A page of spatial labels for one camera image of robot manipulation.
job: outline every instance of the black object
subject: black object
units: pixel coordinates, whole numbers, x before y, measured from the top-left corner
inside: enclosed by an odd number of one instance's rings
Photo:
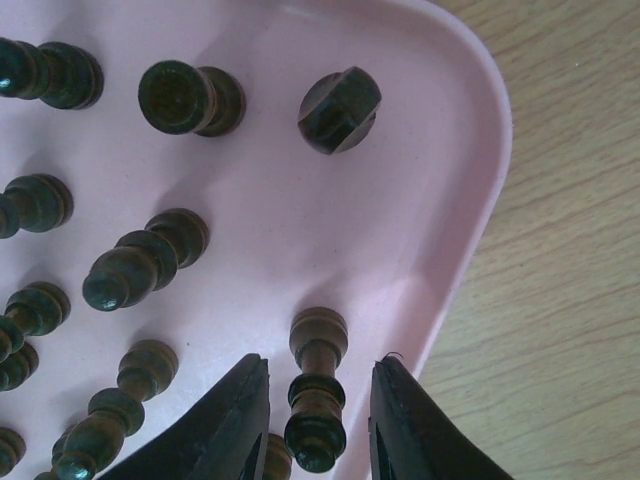
[[[0,392],[18,388],[33,375],[39,363],[38,352],[25,343],[20,350],[0,362]]]
[[[0,362],[23,348],[25,337],[53,332],[70,311],[69,298],[51,283],[34,282],[11,295],[0,315]]]
[[[77,110],[98,101],[103,87],[100,65],[79,47],[48,42],[36,48],[0,38],[0,96]]]
[[[373,480],[513,480],[391,356],[373,369],[369,438]]]
[[[266,360],[247,355],[172,427],[100,480],[262,479],[267,383]],[[373,369],[369,430],[374,480],[513,480],[396,358]]]
[[[298,128],[305,140],[326,155],[358,145],[376,119],[382,94],[375,80],[358,67],[321,78],[300,105]]]
[[[84,299],[103,312],[135,305],[192,265],[208,243],[209,229],[198,215],[184,208],[162,212],[95,261],[82,286]]]
[[[0,238],[20,228],[47,232],[64,224],[73,213],[73,197],[62,181],[38,173],[18,177],[0,195]]]
[[[11,473],[26,451],[27,446],[20,435],[8,428],[0,427],[0,477]]]
[[[267,361],[246,355],[180,420],[100,480],[261,480]]]
[[[161,132],[205,137],[233,131],[247,103],[240,83],[224,70],[177,60],[156,63],[145,72],[138,101],[144,117]]]

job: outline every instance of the wood grain surface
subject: wood grain surface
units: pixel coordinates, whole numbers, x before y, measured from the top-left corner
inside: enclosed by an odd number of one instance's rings
[[[515,478],[640,480],[640,2],[440,0],[515,125],[421,383]]]

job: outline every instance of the pink tray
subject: pink tray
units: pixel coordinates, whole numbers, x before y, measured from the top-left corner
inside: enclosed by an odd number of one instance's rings
[[[3,36],[77,44],[106,75],[102,99],[85,111],[0,99],[2,182],[51,173],[76,202],[67,225],[0,244],[1,299],[49,280],[73,306],[58,330],[31,340],[37,373],[0,394],[0,425],[28,446],[11,478],[49,470],[54,441],[94,393],[115,386],[120,358],[142,338],[168,342],[181,365],[119,458],[248,352],[269,359],[272,429],[282,433],[298,374],[289,326],[312,305],[349,325],[337,372],[349,445],[332,473],[296,466],[293,479],[366,478],[374,361],[400,352],[420,371],[506,175],[509,101],[480,40],[422,0],[5,0],[2,10]],[[249,106],[237,131],[174,137],[146,123],[138,82],[171,58],[241,81]],[[326,157],[300,136],[298,107],[319,78],[352,65],[376,79],[382,105],[362,144]],[[93,261],[168,207],[210,225],[203,258],[138,306],[89,308],[81,285]]]

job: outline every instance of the wooden chess piece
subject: wooden chess piece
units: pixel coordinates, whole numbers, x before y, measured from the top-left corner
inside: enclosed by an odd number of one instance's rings
[[[198,215],[184,208],[167,210],[101,255],[84,280],[82,295],[103,312],[135,305],[166,287],[178,269],[192,265],[208,243],[209,229]]]
[[[205,137],[233,131],[247,103],[240,83],[224,70],[177,60],[156,63],[145,72],[138,101],[144,117],[161,132]]]
[[[27,446],[20,435],[8,428],[0,427],[0,477],[11,473],[26,451]]]
[[[0,362],[0,392],[18,388],[33,375],[39,363],[38,352],[25,343],[20,350]]]
[[[65,431],[62,433],[60,438],[56,440],[56,443],[53,444],[53,448],[51,449],[51,471],[43,472],[33,480],[59,480],[58,476],[53,471],[53,467],[58,462],[58,460],[60,460],[60,457],[62,456],[62,452],[64,451],[64,444],[67,441],[67,438],[69,437],[69,434],[71,433],[71,430],[73,430],[74,427],[75,425],[68,426],[65,429]]]
[[[53,332],[70,311],[69,298],[48,282],[30,283],[11,295],[4,315],[0,315],[0,362],[23,348],[25,337]]]
[[[36,48],[0,38],[0,96],[77,110],[93,105],[103,86],[100,65],[79,47],[48,42]]]
[[[284,438],[269,434],[267,455],[264,461],[262,480],[289,480],[291,478],[291,454]]]
[[[285,442],[304,470],[327,472],[347,445],[342,426],[346,397],[335,378],[347,352],[346,323],[328,308],[307,309],[293,321],[289,346],[302,374],[289,387]]]
[[[73,213],[73,197],[64,183],[43,173],[18,177],[0,194],[0,238],[19,229],[48,232]]]
[[[91,480],[118,456],[125,437],[142,427],[142,402],[171,384],[178,358],[164,343],[143,340],[120,361],[118,388],[98,392],[89,402],[89,416],[69,433],[54,472],[60,480]]]

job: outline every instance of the dark green chess piece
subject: dark green chess piece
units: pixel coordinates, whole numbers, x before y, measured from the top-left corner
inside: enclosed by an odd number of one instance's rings
[[[0,315],[0,362],[23,348],[25,337],[53,332],[70,311],[69,298],[51,283],[34,282],[11,295]]]
[[[36,48],[0,38],[0,96],[77,110],[98,101],[103,86],[100,65],[79,47],[48,42]]]
[[[0,477],[11,473],[26,451],[27,446],[20,435],[8,428],[0,427]]]
[[[178,269],[192,265],[208,243],[209,229],[198,215],[183,208],[167,210],[100,256],[84,280],[82,294],[103,312],[135,305],[166,287]]]
[[[37,370],[38,352],[25,343],[20,350],[0,362],[0,392],[18,388]]]
[[[240,83],[224,70],[177,60],[156,63],[145,72],[138,101],[144,117],[161,132],[205,137],[233,131],[247,103]]]
[[[120,361],[118,388],[98,392],[89,402],[89,416],[64,443],[54,472],[60,480],[91,480],[118,456],[125,437],[142,427],[142,402],[164,392],[178,370],[178,357],[164,343],[143,340]]]
[[[19,229],[48,232],[69,220],[73,197],[64,183],[52,175],[25,175],[9,182],[0,194],[0,238],[13,237]]]

